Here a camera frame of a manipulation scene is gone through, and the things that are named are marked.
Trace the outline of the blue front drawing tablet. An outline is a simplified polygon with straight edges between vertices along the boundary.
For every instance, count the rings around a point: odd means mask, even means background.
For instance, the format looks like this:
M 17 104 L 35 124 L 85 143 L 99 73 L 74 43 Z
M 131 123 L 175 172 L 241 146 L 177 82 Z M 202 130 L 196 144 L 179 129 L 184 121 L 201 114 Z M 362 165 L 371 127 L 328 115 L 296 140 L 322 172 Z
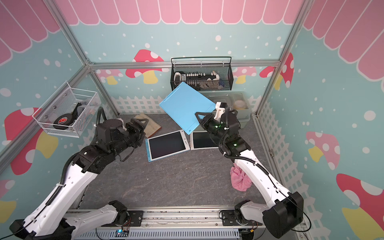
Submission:
M 195 113 L 212 113 L 215 106 L 214 102 L 184 82 L 160 103 L 160 107 L 188 135 L 200 125 Z

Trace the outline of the pink cleaning cloth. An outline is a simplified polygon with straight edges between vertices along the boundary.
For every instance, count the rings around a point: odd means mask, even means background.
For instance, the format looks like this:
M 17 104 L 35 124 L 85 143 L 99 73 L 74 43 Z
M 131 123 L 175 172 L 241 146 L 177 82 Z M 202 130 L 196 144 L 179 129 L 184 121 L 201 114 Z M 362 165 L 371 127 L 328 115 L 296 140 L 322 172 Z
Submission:
M 252 180 L 236 164 L 231 167 L 230 176 L 232 187 L 240 192 L 246 192 L 253 184 Z

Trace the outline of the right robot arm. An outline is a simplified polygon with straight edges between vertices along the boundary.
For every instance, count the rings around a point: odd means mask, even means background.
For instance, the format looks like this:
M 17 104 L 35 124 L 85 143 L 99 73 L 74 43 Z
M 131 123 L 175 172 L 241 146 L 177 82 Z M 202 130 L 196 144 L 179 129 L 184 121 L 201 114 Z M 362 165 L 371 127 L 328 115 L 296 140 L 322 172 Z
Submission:
M 291 193 L 257 159 L 250 145 L 240 136 L 237 111 L 226 103 L 218 103 L 216 113 L 196 112 L 195 116 L 204 130 L 219 139 L 221 154 L 234 162 L 262 194 L 265 204 L 242 201 L 235 206 L 234 215 L 240 225 L 250 222 L 262 224 L 270 234 L 279 239 L 295 231 L 307 216 L 304 199 L 298 192 Z

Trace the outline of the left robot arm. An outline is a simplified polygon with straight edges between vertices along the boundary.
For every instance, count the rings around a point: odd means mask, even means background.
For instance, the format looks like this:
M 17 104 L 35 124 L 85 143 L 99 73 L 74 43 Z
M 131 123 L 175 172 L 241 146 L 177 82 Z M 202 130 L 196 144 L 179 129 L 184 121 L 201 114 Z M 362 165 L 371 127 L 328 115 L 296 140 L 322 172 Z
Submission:
M 123 228 L 130 224 L 132 218 L 127 207 L 119 201 L 111 201 L 78 217 L 65 218 L 65 214 L 107 165 L 126 149 L 135 150 L 143 144 L 148 122 L 148 119 L 131 119 L 128 123 L 106 119 L 100 107 L 91 144 L 66 161 L 56 188 L 34 212 L 11 224 L 12 234 L 22 240 L 73 240 L 103 225 Z

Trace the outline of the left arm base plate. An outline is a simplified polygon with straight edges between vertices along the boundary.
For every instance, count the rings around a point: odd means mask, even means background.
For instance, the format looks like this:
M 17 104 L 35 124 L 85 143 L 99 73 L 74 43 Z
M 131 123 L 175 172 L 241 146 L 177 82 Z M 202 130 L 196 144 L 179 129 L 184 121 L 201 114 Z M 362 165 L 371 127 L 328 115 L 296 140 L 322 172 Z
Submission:
M 124 222 L 121 224 L 122 228 L 140 227 L 143 221 L 143 211 L 125 211 Z

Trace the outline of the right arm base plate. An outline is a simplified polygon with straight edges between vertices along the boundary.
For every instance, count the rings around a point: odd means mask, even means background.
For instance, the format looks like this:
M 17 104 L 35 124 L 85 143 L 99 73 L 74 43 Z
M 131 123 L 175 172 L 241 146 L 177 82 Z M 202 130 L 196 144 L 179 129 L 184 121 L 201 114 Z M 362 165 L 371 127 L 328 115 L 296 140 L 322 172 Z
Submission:
M 253 228 L 263 226 L 262 223 L 240 218 L 235 210 L 220 210 L 219 219 L 223 226 L 251 226 Z

